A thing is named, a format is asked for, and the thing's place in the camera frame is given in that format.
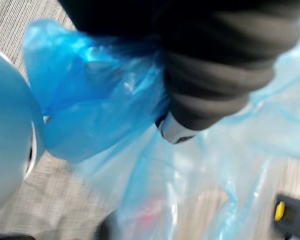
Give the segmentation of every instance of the gray carpet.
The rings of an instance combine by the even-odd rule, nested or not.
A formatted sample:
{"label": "gray carpet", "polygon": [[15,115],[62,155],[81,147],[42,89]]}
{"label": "gray carpet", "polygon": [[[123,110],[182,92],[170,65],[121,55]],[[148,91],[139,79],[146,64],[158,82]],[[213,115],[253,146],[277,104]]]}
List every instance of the gray carpet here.
{"label": "gray carpet", "polygon": [[[21,40],[29,21],[38,18],[53,18],[73,28],[54,0],[0,0],[0,50],[23,75]],[[286,166],[278,191],[300,197],[300,162],[291,161]],[[181,224],[175,238],[202,239],[224,200],[224,193],[210,189],[181,204]],[[246,239],[279,239],[271,231],[269,206],[260,216],[257,231]],[[64,161],[46,154],[20,191],[0,211],[0,233],[28,233],[38,240],[89,240],[98,222],[113,208],[109,201],[91,193]]]}

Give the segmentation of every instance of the light blue object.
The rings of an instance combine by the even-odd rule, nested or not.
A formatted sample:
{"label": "light blue object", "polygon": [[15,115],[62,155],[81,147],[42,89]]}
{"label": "light blue object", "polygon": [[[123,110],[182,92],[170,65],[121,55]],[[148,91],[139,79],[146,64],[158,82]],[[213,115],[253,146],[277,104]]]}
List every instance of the light blue object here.
{"label": "light blue object", "polygon": [[29,86],[0,53],[0,207],[42,156],[43,126],[40,107]]}
{"label": "light blue object", "polygon": [[32,91],[51,117],[46,146],[119,204],[116,239],[174,239],[177,203],[216,187],[228,201],[204,239],[253,238],[284,163],[300,160],[300,42],[244,110],[178,145],[154,125],[169,104],[155,46],[42,20],[27,29],[23,51]]}

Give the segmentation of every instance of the black jacket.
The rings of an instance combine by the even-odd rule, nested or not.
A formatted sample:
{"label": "black jacket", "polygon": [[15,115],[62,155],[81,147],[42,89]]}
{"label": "black jacket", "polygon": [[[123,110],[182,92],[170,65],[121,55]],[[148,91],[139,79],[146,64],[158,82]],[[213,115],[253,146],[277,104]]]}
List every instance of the black jacket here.
{"label": "black jacket", "polygon": [[300,0],[59,0],[80,31],[158,34],[176,120],[208,128],[274,77],[300,36]]}

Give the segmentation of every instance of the blue plastic bag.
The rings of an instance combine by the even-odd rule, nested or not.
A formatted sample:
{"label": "blue plastic bag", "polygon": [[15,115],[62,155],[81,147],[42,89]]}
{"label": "blue plastic bag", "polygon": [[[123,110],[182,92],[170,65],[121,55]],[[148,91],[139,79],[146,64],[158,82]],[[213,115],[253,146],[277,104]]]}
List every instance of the blue plastic bag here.
{"label": "blue plastic bag", "polygon": [[49,117],[45,144],[119,204],[116,239],[174,239],[178,203],[213,186],[228,201],[204,239],[249,239],[283,164],[300,160],[300,42],[244,110],[178,145],[154,126],[169,101],[151,43],[92,38],[42,20],[28,27],[23,52]]}

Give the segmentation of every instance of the yellow button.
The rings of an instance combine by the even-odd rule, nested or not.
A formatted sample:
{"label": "yellow button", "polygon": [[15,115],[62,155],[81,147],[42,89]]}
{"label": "yellow button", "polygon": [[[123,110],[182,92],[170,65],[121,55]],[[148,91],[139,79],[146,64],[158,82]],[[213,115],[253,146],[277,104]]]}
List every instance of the yellow button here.
{"label": "yellow button", "polygon": [[285,212],[285,203],[283,201],[281,201],[276,206],[274,220],[280,221],[282,219],[282,217],[284,216],[284,212]]}

